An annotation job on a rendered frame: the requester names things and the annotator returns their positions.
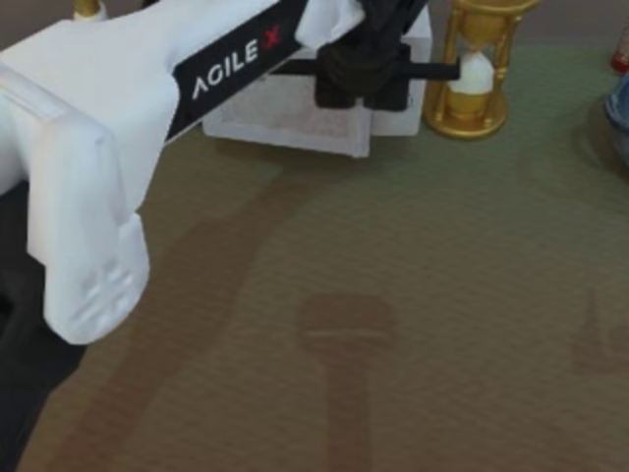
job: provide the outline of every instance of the white box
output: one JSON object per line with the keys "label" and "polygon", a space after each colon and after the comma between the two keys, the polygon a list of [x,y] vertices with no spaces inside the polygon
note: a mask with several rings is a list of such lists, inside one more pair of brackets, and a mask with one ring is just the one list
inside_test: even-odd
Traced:
{"label": "white box", "polygon": [[[429,11],[424,9],[404,42],[414,62],[428,62],[432,51]],[[294,58],[314,58],[303,50]],[[372,112],[362,105],[351,110],[316,107],[315,79],[267,76],[227,100],[203,119],[214,138],[255,142],[366,157],[371,136],[414,136],[420,130],[425,81],[412,81],[405,112]]]}

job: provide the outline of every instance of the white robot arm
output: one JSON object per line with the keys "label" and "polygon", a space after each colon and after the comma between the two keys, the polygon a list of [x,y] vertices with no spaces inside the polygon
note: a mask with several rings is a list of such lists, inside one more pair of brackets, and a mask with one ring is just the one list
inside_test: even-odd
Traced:
{"label": "white robot arm", "polygon": [[0,196],[29,181],[28,251],[46,268],[53,331],[92,343],[140,300],[137,210],[165,144],[364,17],[357,0],[161,0],[0,51]]}

